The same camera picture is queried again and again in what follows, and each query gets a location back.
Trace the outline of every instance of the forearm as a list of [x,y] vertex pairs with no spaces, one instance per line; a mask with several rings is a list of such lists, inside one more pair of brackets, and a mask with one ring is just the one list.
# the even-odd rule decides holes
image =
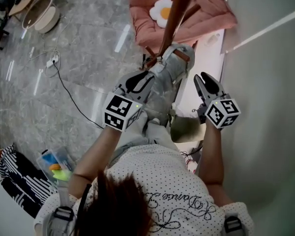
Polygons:
[[88,183],[97,177],[97,172],[104,170],[116,149],[121,132],[111,127],[104,128],[96,142],[83,155],[69,183],[69,193],[80,198]]
[[222,185],[224,179],[221,131],[215,128],[208,119],[206,121],[199,177],[206,185]]

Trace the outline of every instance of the white flower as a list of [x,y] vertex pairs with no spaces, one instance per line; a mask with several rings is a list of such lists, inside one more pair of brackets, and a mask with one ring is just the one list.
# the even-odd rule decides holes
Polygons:
[[149,10],[149,15],[157,22],[161,28],[165,28],[169,14],[172,8],[172,0],[159,0],[155,3],[154,7]]

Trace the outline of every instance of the gray pants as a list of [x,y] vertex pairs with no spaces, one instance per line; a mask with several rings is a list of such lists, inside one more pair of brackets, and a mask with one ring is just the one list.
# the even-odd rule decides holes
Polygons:
[[116,150],[112,155],[109,166],[113,166],[118,159],[131,147],[147,145],[147,144],[159,144],[166,148],[170,148],[179,151],[174,142],[171,139],[170,134],[164,126],[155,124],[151,121],[147,123],[147,130],[145,136],[143,135],[143,128],[148,120],[146,112],[140,114],[131,126],[122,133],[120,140],[117,144]]

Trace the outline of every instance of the pink cushion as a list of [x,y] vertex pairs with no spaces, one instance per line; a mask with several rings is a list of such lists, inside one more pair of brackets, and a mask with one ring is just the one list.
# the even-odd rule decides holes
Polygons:
[[[156,1],[158,0],[129,0],[129,3],[136,43],[142,47],[149,46],[157,53],[165,29],[160,28],[149,15],[149,10]],[[195,3],[201,8],[180,26],[175,42],[192,45],[203,34],[237,24],[236,17],[225,0],[192,0],[189,8]]]

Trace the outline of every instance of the blue object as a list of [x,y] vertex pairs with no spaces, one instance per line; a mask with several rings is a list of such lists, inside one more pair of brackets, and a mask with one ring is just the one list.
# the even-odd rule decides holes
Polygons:
[[50,165],[58,163],[54,155],[52,155],[51,153],[47,155],[43,155],[42,158]]

